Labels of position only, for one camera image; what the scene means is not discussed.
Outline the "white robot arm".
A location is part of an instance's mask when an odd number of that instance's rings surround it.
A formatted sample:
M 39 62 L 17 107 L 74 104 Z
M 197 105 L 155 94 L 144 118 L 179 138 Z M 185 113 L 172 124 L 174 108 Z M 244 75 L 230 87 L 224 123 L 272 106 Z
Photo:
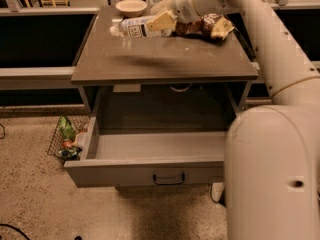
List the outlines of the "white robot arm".
M 224 159 L 228 240 L 320 240 L 320 74 L 267 0 L 163 0 L 189 23 L 237 11 L 272 102 L 241 113 Z

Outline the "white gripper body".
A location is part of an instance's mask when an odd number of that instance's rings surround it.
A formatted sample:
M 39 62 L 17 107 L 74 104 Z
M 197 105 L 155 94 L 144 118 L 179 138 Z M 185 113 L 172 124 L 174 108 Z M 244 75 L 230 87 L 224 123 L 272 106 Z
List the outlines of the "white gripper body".
M 199 17 L 193 0 L 173 0 L 172 5 L 178 20 L 182 23 L 190 23 Z

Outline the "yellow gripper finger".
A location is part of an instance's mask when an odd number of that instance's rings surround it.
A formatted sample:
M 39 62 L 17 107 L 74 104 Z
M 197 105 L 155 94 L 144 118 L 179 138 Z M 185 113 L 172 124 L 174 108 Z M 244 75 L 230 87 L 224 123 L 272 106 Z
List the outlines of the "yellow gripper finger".
M 172 8 L 172 1 L 173 0 L 161 0 L 160 2 L 156 3 L 151 8 L 151 14 L 156 15 L 164 10 L 169 10 Z
M 165 10 L 151 16 L 146 24 L 150 31 L 173 29 L 176 25 L 177 16 L 171 10 Z

